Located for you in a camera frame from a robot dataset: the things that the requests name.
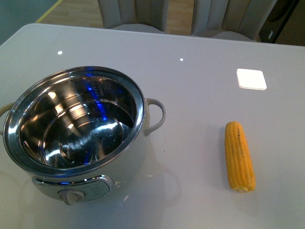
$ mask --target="yellow floor line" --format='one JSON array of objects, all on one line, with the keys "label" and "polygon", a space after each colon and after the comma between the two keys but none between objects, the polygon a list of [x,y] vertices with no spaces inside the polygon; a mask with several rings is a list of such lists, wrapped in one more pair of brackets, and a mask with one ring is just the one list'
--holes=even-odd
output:
[{"label": "yellow floor line", "polygon": [[63,0],[58,0],[51,8],[48,9],[35,23],[40,23],[49,13],[52,12]]}]

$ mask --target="pot handle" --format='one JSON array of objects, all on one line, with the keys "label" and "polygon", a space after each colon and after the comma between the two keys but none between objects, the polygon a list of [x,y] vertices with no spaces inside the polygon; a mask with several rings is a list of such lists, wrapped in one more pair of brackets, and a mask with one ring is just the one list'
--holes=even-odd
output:
[{"label": "pot handle", "polygon": [[164,105],[159,100],[152,99],[152,98],[146,98],[145,102],[146,102],[147,108],[148,108],[149,105],[156,105],[156,106],[160,107],[161,110],[162,110],[161,120],[153,126],[149,126],[150,115],[149,115],[149,111],[147,112],[148,117],[147,117],[145,128],[144,128],[144,134],[145,134],[145,136],[148,136],[148,135],[150,135],[151,132],[159,129],[160,126],[163,125],[163,123],[165,121],[165,117],[166,117],[166,112],[165,112]]},{"label": "pot handle", "polygon": [[14,103],[6,104],[5,106],[0,108],[0,117],[7,111],[9,111],[13,107]]}]

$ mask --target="wooden floor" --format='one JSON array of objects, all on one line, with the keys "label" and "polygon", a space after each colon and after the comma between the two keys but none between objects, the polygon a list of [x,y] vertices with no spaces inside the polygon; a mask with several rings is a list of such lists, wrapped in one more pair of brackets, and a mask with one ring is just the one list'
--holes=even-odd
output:
[{"label": "wooden floor", "polygon": [[[169,0],[167,33],[190,35],[194,0]],[[97,0],[62,0],[40,23],[103,28]]]}]

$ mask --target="pot rim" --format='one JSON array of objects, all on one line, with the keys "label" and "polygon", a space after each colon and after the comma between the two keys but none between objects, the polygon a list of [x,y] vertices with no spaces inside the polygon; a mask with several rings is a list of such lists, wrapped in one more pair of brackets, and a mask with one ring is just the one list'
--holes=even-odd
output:
[{"label": "pot rim", "polygon": [[[45,165],[43,163],[39,163],[34,160],[23,148],[20,138],[20,121],[22,120],[23,114],[33,105],[35,104],[33,97],[37,99],[37,96],[40,96],[44,93],[47,93],[48,87],[53,85],[54,83],[60,83],[65,79],[70,79],[74,77],[75,73],[84,73],[81,77],[88,76],[88,73],[105,73],[111,74],[114,78],[116,78],[118,83],[122,84],[127,90],[132,94],[135,99],[137,115],[135,118],[134,127],[131,129],[131,132],[128,134],[126,139],[111,153],[106,155],[105,157],[87,164],[78,167],[71,168],[56,168]],[[94,75],[94,77],[107,78],[106,76],[98,76]],[[145,113],[146,113],[146,105],[145,98],[140,90],[139,86],[126,74],[111,69],[107,67],[99,67],[99,66],[82,66],[66,69],[54,74],[51,74],[44,79],[38,81],[33,86],[31,86],[28,90],[26,90],[14,103],[13,107],[10,109],[7,118],[4,123],[3,129],[3,142],[6,148],[6,151],[10,158],[22,169],[27,172],[34,174],[37,177],[50,177],[50,178],[65,178],[65,177],[76,177],[80,175],[84,175],[90,172],[97,170],[98,168],[103,167],[104,165],[110,163],[116,157],[118,157],[121,153],[125,151],[128,146],[134,142],[135,138],[138,136],[141,131],[144,121],[145,121]]]}]

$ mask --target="floor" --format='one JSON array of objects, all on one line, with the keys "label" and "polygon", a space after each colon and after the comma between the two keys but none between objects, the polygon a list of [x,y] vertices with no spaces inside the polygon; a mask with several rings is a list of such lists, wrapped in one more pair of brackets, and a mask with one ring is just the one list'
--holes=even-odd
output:
[{"label": "floor", "polygon": [[34,23],[57,0],[0,0],[0,45],[22,26]]}]

